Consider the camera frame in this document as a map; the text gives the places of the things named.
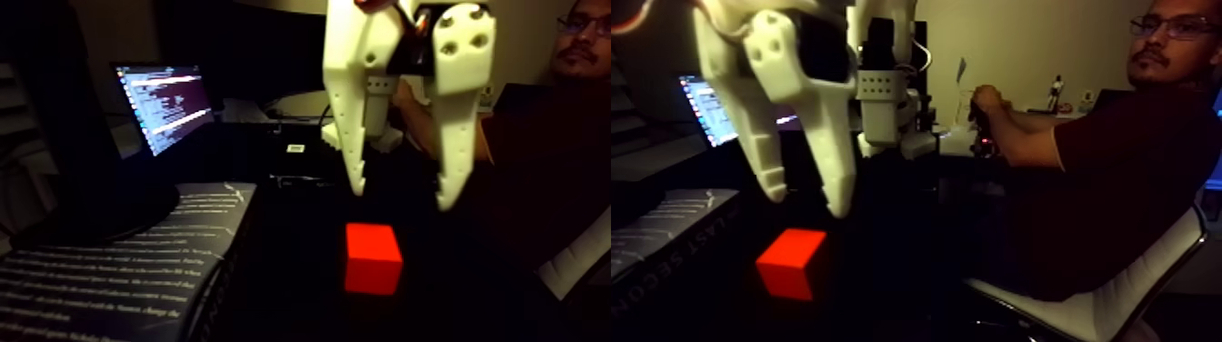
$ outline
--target gripper jaw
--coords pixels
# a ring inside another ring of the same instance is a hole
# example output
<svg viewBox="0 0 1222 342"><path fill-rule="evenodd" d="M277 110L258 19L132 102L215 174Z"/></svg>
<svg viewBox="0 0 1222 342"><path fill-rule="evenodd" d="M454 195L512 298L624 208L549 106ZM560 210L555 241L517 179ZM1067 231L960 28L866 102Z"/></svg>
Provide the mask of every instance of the gripper jaw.
<svg viewBox="0 0 1222 342"><path fill-rule="evenodd" d="M437 208L453 206L470 176L475 156L475 109L479 92L492 73L496 18L475 4L461 4L441 15L433 31L436 82L433 118L441 164Z"/></svg>
<svg viewBox="0 0 1222 342"><path fill-rule="evenodd" d="M738 76L733 55L738 51L717 35L699 10L693 16L701 72L719 92L764 193L776 203L785 199L781 144L770 104L787 104L802 121L829 211L846 217L857 181L848 122L848 101L855 94L857 81L838 83L807 77L798 57L796 26L775 10L761 10L752 17L743 49L755 79ZM848 46L844 49L835 53L852 54ZM855 71L852 64L846 67Z"/></svg>
<svg viewBox="0 0 1222 342"><path fill-rule="evenodd" d="M411 20L417 4L401 0L398 9ZM364 193L364 143L380 151L397 147L403 133L386 125L397 76L386 73L401 37L408 28L396 9L364 12L351 2L327 4L323 83L335 122L321 138L341 150L352 193ZM475 147L475 109L479 92L489 84L496 20L477 4L450 6L431 29L435 81L425 84L433 99L440 173L437 206L457 202L472 171Z"/></svg>
<svg viewBox="0 0 1222 342"><path fill-rule="evenodd" d="M785 200L785 166L781 164L781 139L771 103L756 79L742 76L738 70L738 49L719 35L699 9L692 10L695 24L697 54L700 73L717 92L730 122L738 132L747 162L764 194L774 203Z"/></svg>

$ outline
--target table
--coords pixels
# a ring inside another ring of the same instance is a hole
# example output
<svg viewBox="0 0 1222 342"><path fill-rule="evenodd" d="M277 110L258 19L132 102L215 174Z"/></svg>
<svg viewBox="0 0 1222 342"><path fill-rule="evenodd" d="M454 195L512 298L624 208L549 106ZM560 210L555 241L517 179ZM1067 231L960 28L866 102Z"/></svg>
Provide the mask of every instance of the table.
<svg viewBox="0 0 1222 342"><path fill-rule="evenodd" d="M896 169L892 162L863 162L854 214L848 220L833 220L819 210L825 202L810 191L791 193L783 205L763 205L754 215L758 221L727 230L733 236L721 241L731 243L672 277L639 315L616 324L613 340L947 341L937 337L969 331L970 326L954 326L967 320L931 316L1000 314L990 311L993 304L974 297L965 286L942 281L946 277L937 274L936 265L940 255L931 248L947 231L937 224L942 217L934 206L936 193L924 189L927 182L884 172L910 170ZM764 288L754 261L786 227L829 232L819 252L829 253L831 261L824 299L776 299ZM969 309L935 309L948 303Z"/></svg>
<svg viewBox="0 0 1222 342"><path fill-rule="evenodd" d="M391 182L368 187L362 199L343 186L263 193L266 206L236 260L214 340L584 340L536 277L512 271L473 230L434 214L433 191L412 181L434 171L406 160L367 159L370 183ZM343 292L343 225L352 217L395 227L403 255L396 296Z"/></svg>

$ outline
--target screen with code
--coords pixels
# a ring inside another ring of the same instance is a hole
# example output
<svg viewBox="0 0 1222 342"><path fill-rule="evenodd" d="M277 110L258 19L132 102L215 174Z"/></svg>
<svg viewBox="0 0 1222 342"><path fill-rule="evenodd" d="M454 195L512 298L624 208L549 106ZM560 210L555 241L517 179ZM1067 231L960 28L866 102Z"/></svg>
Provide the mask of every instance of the screen with code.
<svg viewBox="0 0 1222 342"><path fill-rule="evenodd" d="M700 128L704 128L705 138L709 139L710 145L719 147L738 138L734 125L730 122L726 109L721 106L721 100L717 99L717 93L712 90L709 82L699 76L684 75L679 76L679 87L683 88L688 105L692 106L692 114L695 115L697 122L700 122ZM794 114L793 109L776 106L774 111L780 131L802 131L798 115Z"/></svg>
<svg viewBox="0 0 1222 342"><path fill-rule="evenodd" d="M115 73L153 155L213 120L199 67L120 66Z"/></svg>

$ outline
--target red block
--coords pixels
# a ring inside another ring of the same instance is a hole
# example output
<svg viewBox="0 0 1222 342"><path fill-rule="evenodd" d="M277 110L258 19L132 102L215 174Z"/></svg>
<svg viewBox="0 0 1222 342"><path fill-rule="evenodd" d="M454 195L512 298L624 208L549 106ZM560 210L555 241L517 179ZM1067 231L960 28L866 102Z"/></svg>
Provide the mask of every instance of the red block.
<svg viewBox="0 0 1222 342"><path fill-rule="evenodd" d="M811 260L825 237L824 231L788 228L764 250L755 269L772 297L814 300L808 275L816 267Z"/></svg>
<svg viewBox="0 0 1222 342"><path fill-rule="evenodd" d="M343 274L347 292L390 296L398 287L403 258L390 226L348 224L348 260Z"/></svg>

